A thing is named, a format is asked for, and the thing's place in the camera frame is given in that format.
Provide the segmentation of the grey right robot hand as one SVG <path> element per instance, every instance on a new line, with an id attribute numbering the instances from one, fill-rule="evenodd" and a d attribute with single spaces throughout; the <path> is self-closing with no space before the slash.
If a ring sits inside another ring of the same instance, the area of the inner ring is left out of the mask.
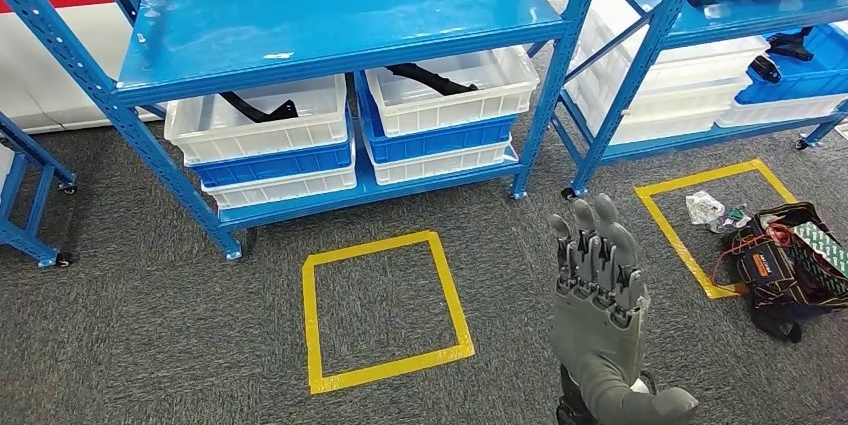
<path id="1" fill-rule="evenodd" d="M 606 194 L 571 202 L 574 221 L 549 216 L 558 277 L 551 346 L 560 364 L 560 424 L 688 424 L 699 402 L 656 389 L 643 372 L 650 297 L 637 243 Z"/>

